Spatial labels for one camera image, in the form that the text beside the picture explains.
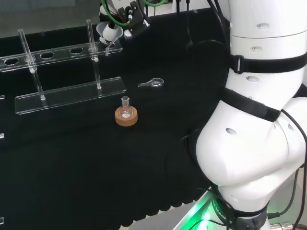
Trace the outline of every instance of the black tablecloth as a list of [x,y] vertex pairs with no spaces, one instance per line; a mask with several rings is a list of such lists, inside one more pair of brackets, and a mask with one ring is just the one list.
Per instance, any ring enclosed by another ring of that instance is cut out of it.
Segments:
[[[194,43],[222,41],[210,10],[190,13]],[[30,34],[41,50],[87,42],[86,27]],[[102,78],[121,76],[139,121],[116,124],[121,95],[16,115],[14,97],[35,92],[26,69],[0,74],[0,217],[8,230],[117,230],[134,220],[198,199],[208,187],[182,139],[205,123],[227,70],[223,47],[191,52],[186,14],[156,16],[123,51],[100,58]],[[21,53],[18,37],[0,39],[0,55]],[[43,89],[94,81],[91,60],[38,68]],[[151,78],[161,89],[138,89]]]

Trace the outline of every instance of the acrylic test tube rack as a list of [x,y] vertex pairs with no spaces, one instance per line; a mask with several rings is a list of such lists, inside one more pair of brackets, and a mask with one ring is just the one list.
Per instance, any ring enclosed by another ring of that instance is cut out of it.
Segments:
[[[64,106],[68,104],[93,100],[101,97],[124,93],[126,87],[121,77],[100,80],[99,55],[108,56],[122,50],[118,40],[107,48],[94,41],[91,20],[86,20],[89,43],[66,46],[32,52],[22,29],[18,30],[24,54],[0,57],[0,71],[29,68],[33,76],[37,92],[15,97],[15,112],[26,114],[34,111]],[[79,58],[91,58],[93,61],[95,80],[93,82],[73,85],[65,88],[44,91],[40,83],[37,66],[68,61]]]

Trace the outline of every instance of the green tube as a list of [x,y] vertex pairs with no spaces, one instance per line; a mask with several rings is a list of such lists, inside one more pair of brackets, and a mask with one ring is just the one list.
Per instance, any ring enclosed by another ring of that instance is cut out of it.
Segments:
[[147,0],[143,0],[143,2],[144,2],[146,5],[148,5],[148,6],[153,6],[153,7],[161,6],[161,5],[163,5],[164,3],[166,3],[166,1],[167,1],[167,0],[162,0],[161,2],[154,4],[154,3],[148,2]]
[[120,23],[120,22],[116,21],[116,19],[113,18],[113,16],[112,16],[112,15],[110,14],[110,12],[107,10],[105,1],[106,1],[106,0],[101,0],[102,6],[104,7],[106,14],[109,16],[109,18],[110,18],[115,24],[117,24],[117,25],[119,25],[119,26],[126,26],[126,25],[128,25],[128,24],[130,23],[130,21],[128,21],[127,23]]

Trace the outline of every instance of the small glass flask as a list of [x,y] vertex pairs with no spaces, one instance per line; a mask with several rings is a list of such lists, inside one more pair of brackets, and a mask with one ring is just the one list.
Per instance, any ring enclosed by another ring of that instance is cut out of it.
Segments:
[[129,104],[129,100],[130,98],[127,96],[121,98],[122,105],[119,108],[119,115],[122,116],[123,118],[129,118],[133,114],[133,109]]

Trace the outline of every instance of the black strap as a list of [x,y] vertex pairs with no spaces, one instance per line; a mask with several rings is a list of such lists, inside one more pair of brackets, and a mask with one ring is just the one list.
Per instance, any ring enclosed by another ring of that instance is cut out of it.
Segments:
[[224,88],[221,100],[236,109],[270,122],[276,121],[280,115],[279,110],[267,107],[227,88]]
[[224,225],[229,222],[229,227],[233,230],[260,230],[267,220],[266,209],[268,204],[256,212],[242,212],[232,210],[225,206],[215,196],[212,197],[212,205],[216,215]]
[[230,68],[235,73],[286,73],[303,68],[307,53],[298,57],[277,60],[245,59],[242,55],[230,55]]

